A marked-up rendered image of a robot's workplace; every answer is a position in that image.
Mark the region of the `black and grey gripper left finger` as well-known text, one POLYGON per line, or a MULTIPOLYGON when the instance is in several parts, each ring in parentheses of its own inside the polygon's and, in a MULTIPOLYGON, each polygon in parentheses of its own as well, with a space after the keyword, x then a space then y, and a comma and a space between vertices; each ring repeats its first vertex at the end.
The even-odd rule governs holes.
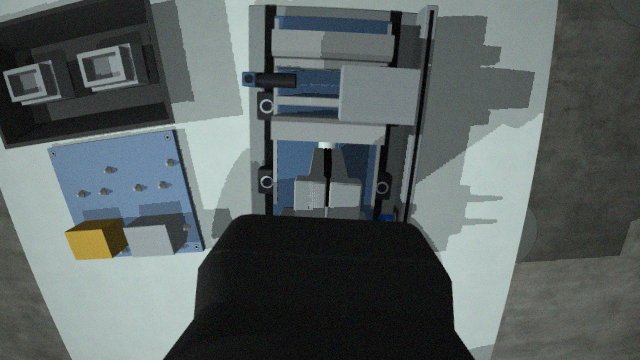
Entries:
POLYGON ((314 148, 308 176, 294 182, 294 216, 325 218, 328 149, 314 148))

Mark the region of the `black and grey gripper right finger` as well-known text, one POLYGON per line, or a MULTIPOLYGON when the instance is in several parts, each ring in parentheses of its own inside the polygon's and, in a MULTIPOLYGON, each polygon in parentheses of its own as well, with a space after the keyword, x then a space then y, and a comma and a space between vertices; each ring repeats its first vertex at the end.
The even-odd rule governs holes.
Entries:
POLYGON ((348 178, 342 150, 328 148, 327 218, 359 220, 361 194, 360 179, 348 178))

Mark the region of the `yellow rectangular block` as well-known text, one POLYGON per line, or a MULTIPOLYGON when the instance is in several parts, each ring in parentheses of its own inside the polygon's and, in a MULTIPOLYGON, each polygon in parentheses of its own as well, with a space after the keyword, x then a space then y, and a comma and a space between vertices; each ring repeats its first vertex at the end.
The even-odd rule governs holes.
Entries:
POLYGON ((64 233, 76 260, 114 258, 129 246, 120 218, 83 221, 64 233))

